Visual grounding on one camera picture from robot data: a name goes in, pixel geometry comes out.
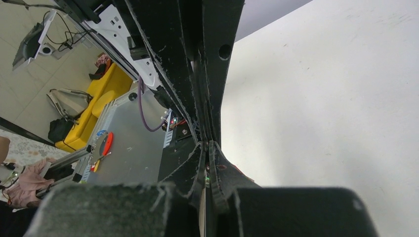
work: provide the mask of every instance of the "floor tile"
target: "floor tile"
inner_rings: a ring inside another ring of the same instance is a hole
[[[51,78],[52,74],[45,71],[37,64],[12,72],[12,62],[16,49],[0,39],[0,76],[3,90],[13,95],[23,107],[35,97],[39,90]]]
[[[51,75],[57,72],[57,70],[63,65],[65,60],[73,53],[73,50],[70,50],[60,59],[56,59],[52,56],[41,56],[39,55],[36,60],[33,62],[40,66],[41,68],[45,69]]]
[[[3,4],[0,8],[0,38],[11,44],[13,47],[18,48],[20,42],[26,36],[26,34],[36,25],[41,23],[44,14],[49,11],[48,8],[42,7],[31,7],[29,10],[18,5]],[[71,31],[75,31],[74,25],[64,16],[63,13],[59,12]],[[60,43],[65,40],[65,27],[62,20],[58,15],[55,16],[48,30],[48,36]]]
[[[23,109],[24,107],[17,100],[16,94],[8,88],[8,84],[0,77],[0,117],[13,122]]]
[[[89,73],[96,72],[97,67],[94,63],[102,51],[96,47],[86,48],[82,44],[73,50],[74,52],[64,61],[54,77],[68,85],[70,89],[85,91],[91,83]]]
[[[60,115],[49,103],[46,94],[51,89],[65,88],[66,85],[52,77],[39,91],[30,104],[23,110],[14,123],[29,132],[48,140],[49,123]]]

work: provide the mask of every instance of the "white panel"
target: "white panel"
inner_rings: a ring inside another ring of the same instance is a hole
[[[137,70],[141,78],[149,88],[156,90],[160,85],[159,76],[154,69],[150,58],[134,61],[128,48],[127,37],[130,36],[118,10],[110,5],[100,15],[101,21],[95,24],[86,22],[89,27],[101,34],[118,52]]]
[[[419,2],[315,0],[234,45],[226,157],[263,186],[342,186],[419,233]]]

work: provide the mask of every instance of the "yellow sofa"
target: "yellow sofa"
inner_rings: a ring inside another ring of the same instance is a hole
[[[87,93],[93,96],[92,101],[64,141],[55,143],[55,146],[68,152],[74,152],[86,146],[103,107],[128,92],[131,84],[132,79],[113,63],[101,79],[91,82]]]

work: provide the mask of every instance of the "black bag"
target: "black bag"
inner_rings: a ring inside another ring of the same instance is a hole
[[[74,123],[65,118],[56,119],[49,123],[48,139],[53,143],[64,141]]]

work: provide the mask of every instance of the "black cable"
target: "black cable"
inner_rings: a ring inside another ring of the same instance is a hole
[[[55,10],[59,10],[59,11],[65,12],[62,8],[60,8],[59,6],[55,6],[55,5],[48,5],[48,4],[27,4],[27,3],[18,3],[18,2],[6,2],[6,3],[10,3],[10,4],[14,4],[14,5],[19,5],[19,6],[24,6],[26,9],[28,9],[29,7],[46,7],[46,8],[51,8],[51,9],[55,9]]]
[[[47,12],[43,15],[43,18],[42,18],[42,24],[43,24],[43,25],[45,25],[45,17],[46,17],[46,15],[47,15],[48,13],[49,13],[49,11],[47,11]],[[64,25],[66,26],[67,30],[68,30],[68,31],[70,31],[70,28],[68,27],[67,23],[64,21],[64,18],[61,16],[61,14],[60,14],[60,13],[58,13],[58,12],[57,12],[57,14],[58,14],[58,16],[61,18],[61,20],[63,21],[63,23],[64,23]],[[65,43],[65,42],[67,42],[67,41],[68,41],[67,34],[66,34],[66,33],[64,33],[64,34],[65,34],[66,40],[65,40],[64,42],[61,42],[61,43],[57,43],[57,42],[53,41],[53,40],[52,40],[52,39],[48,36],[48,34],[46,34],[45,36],[48,38],[48,40],[49,40],[49,41],[51,41],[51,43],[56,44],[56,45],[61,45],[61,44],[63,44],[63,43]]]
[[[58,52],[62,52],[64,50],[66,50],[67,48],[72,49],[72,46],[76,43],[78,43],[80,40],[83,39],[84,36],[86,36],[88,33],[93,32],[92,30],[90,31],[86,31],[86,32],[80,32],[81,34],[84,33],[84,35],[82,35],[79,39],[77,39],[76,41],[72,42],[71,44],[67,44],[67,43],[63,43],[62,45],[60,45],[58,47]]]
[[[69,147],[69,148],[73,149],[73,151],[76,151],[76,149],[74,149],[74,148],[70,147],[68,144],[66,144],[66,143],[64,142],[64,140],[63,140],[62,142],[63,142],[63,143],[64,143],[64,145],[66,145],[67,147]]]
[[[20,173],[22,174],[22,173],[23,173],[23,171],[25,171],[25,169],[26,169],[26,167],[24,166],[24,167],[23,167],[23,169],[22,169],[22,172],[20,172]],[[4,187],[4,189],[8,189],[8,188],[12,187],[12,186],[13,186],[13,184],[15,184],[15,183],[17,182],[17,180],[18,180],[18,179],[19,179],[19,177],[17,177],[17,179],[16,179],[16,180],[12,181],[12,182],[10,183],[10,185],[9,185],[9,186]]]
[[[43,15],[43,18],[42,18],[42,24],[45,24],[45,17],[46,17],[46,15],[49,13],[49,11],[47,11],[44,15]],[[59,47],[58,47],[58,52],[62,52],[62,51],[64,51],[64,50],[66,50],[67,48],[72,48],[72,46],[74,45],[74,44],[76,44],[77,42],[79,42],[87,33],[90,33],[90,32],[93,32],[94,30],[87,30],[87,31],[84,31],[84,32],[77,32],[77,33],[74,33],[74,32],[71,32],[70,31],[70,28],[68,27],[68,25],[67,25],[67,23],[64,21],[64,18],[61,16],[61,14],[60,13],[57,13],[58,14],[58,16],[61,18],[61,20],[63,21],[63,23],[64,23],[64,25],[66,26],[66,28],[67,28],[67,31],[65,31],[64,32],[64,35],[65,35],[65,38],[66,38],[66,40],[64,41],[64,42],[61,42],[61,43],[57,43],[57,42],[55,42],[55,41],[53,41],[53,40],[51,40],[51,38],[48,36],[48,34],[47,35],[45,35],[47,38],[48,38],[48,40],[49,41],[51,41],[51,43],[53,43],[53,44],[56,44],[56,45],[59,45]],[[68,42],[69,41],[69,38],[68,38],[68,36],[67,36],[67,34],[70,34],[70,39],[71,39],[71,42]],[[74,41],[74,36],[75,35],[79,35],[79,34],[84,34],[84,35],[82,35],[81,37],[80,37],[80,39],[78,39],[78,40],[76,40],[76,41]]]

